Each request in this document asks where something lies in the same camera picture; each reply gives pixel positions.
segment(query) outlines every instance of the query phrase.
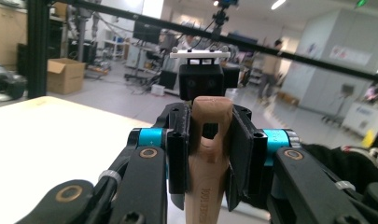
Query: black metal frame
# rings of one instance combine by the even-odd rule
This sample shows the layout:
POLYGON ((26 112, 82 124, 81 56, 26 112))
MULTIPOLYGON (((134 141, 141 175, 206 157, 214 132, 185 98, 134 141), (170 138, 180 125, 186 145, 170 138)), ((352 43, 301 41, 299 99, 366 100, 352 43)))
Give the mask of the black metal frame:
MULTIPOLYGON (((128 20, 140 21, 149 25, 159 26, 166 29, 178 31, 183 34, 197 35, 205 38, 215 38, 212 33, 182 26, 176 23, 161 21, 141 14, 120 10, 113 7, 105 7, 83 0, 58 0, 74 7, 83 7, 89 10, 105 13, 128 20)), ((36 98, 47 94, 47 45, 49 36, 49 3, 50 0, 28 0, 28 98, 36 98)), ((226 36, 217 36, 217 41, 233 44, 244 48, 252 48, 256 51, 277 55, 299 63, 306 63, 328 69, 334 72, 346 74, 351 77, 360 77, 368 80, 378 81, 378 76, 374 74, 354 70, 351 68, 339 66, 337 64, 325 63, 307 57, 291 54, 277 49, 269 49, 260 45, 246 43, 241 40, 235 40, 226 36)))

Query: gray floor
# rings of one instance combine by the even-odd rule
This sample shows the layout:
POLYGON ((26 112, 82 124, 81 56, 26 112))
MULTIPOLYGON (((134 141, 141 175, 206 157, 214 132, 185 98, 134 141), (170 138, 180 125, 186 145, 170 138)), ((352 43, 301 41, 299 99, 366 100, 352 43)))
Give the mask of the gray floor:
MULTIPOLYGON (((166 105, 182 102, 177 96, 170 94, 164 96, 155 96, 148 92, 141 94, 144 90, 138 83, 127 82, 124 79, 125 73, 132 72, 132 69, 126 68, 122 63, 113 63, 113 70, 107 76, 101 79, 85 78, 81 91, 67 95, 49 92, 49 95, 149 123, 156 121, 166 105)), ((259 105, 256 102, 256 86, 249 85, 242 89, 228 90, 226 96, 236 105, 252 110, 252 122, 257 128, 289 128, 308 144, 315 143, 327 147, 360 145, 360 137, 337 126, 323 123, 320 114, 275 99, 268 106, 259 105)), ((18 101, 3 102, 0 106, 16 102, 18 101)))

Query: tabletop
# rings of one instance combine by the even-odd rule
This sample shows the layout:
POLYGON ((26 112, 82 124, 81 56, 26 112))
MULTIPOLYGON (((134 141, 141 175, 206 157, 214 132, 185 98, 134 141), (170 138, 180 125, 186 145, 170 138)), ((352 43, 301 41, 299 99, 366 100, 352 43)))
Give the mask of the tabletop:
MULTIPOLYGON (((0 107, 0 224, 19 221, 63 182, 84 179, 95 185, 126 146, 130 131, 148 127, 49 96, 0 107)), ((221 209, 218 223, 267 223, 264 212, 255 221, 241 215, 255 215, 253 208, 239 207, 238 213, 221 209)), ((168 223, 185 223, 184 212, 169 197, 168 223)))

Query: wooden handle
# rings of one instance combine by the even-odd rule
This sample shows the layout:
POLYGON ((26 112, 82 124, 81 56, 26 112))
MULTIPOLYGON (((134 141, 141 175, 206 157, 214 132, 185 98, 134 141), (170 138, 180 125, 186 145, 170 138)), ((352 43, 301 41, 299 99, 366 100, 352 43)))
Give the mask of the wooden handle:
POLYGON ((185 196, 187 224, 217 223, 229 167, 231 120, 230 99, 200 96, 194 100, 190 123, 190 189, 185 196), (214 139, 202 137, 205 123, 217 123, 214 139))

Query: black chair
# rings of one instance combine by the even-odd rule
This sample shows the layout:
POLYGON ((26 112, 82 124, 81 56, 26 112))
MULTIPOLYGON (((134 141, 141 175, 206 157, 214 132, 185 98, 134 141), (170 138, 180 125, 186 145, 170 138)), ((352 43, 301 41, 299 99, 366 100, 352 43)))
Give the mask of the black chair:
POLYGON ((162 68, 162 57, 153 51, 146 51, 146 57, 151 60, 151 69, 160 71, 162 68))

